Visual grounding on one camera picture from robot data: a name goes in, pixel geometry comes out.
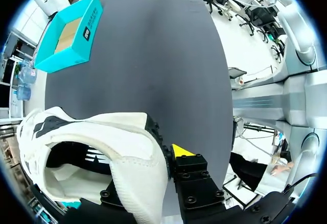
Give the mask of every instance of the box logo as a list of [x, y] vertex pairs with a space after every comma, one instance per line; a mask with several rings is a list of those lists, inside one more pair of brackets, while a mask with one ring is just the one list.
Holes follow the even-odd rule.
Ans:
[[91, 32], [88, 29], [88, 27], [85, 27], [84, 32], [83, 32], [83, 36], [87, 41], [90, 39], [90, 34], [91, 34]]

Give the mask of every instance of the yellow triangle marker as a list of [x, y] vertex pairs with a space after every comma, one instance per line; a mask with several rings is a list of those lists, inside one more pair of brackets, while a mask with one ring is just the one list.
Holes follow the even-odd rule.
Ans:
[[173, 149], [174, 149], [174, 155], [175, 155], [175, 158], [177, 156], [182, 156], [182, 155], [186, 155], [186, 156], [195, 156], [195, 154], [189, 152], [189, 151], [186, 151], [184, 148], [181, 148], [180, 146], [177, 146], [175, 144], [172, 144], [173, 146]]

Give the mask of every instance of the gray table surface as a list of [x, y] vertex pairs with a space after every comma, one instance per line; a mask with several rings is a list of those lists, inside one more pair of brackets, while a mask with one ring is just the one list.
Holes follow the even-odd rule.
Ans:
[[[148, 113], [166, 145], [204, 155], [222, 187], [232, 101], [221, 40], [202, 0], [101, 0], [90, 61], [48, 74], [45, 107], [76, 119]], [[163, 215], [179, 214], [169, 182]]]

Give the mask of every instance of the cyan cardboard box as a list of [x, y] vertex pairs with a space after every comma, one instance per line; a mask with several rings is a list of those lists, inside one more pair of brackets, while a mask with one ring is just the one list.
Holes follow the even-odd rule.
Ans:
[[40, 44], [35, 68], [52, 73], [88, 62], [102, 11], [100, 0], [81, 0], [58, 12]]

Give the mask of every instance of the black bolt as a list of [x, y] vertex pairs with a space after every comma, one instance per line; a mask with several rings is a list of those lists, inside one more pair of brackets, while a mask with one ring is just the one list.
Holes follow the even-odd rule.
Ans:
[[190, 178], [190, 174], [188, 174], [188, 173], [184, 173], [184, 174], [182, 175], [182, 177], [183, 177], [183, 178]]
[[189, 204], [194, 204], [196, 202], [196, 198], [193, 196], [190, 196], [187, 198], [186, 202]]
[[102, 196], [102, 197], [109, 197], [109, 192], [107, 191], [107, 190], [102, 190], [101, 192], [100, 192], [100, 196]]
[[252, 208], [251, 208], [251, 211], [253, 213], [257, 213], [260, 211], [260, 206], [259, 205], [254, 205]]
[[209, 175], [209, 172], [208, 172], [207, 170], [202, 170], [202, 171], [201, 171], [201, 174], [202, 174], [203, 176], [208, 176], [208, 175]]
[[224, 196], [224, 192], [222, 190], [218, 190], [216, 192], [216, 197], [223, 197]]
[[271, 220], [268, 215], [264, 215], [263, 217], [261, 217], [261, 223], [263, 223], [263, 224], [268, 224], [270, 221]]

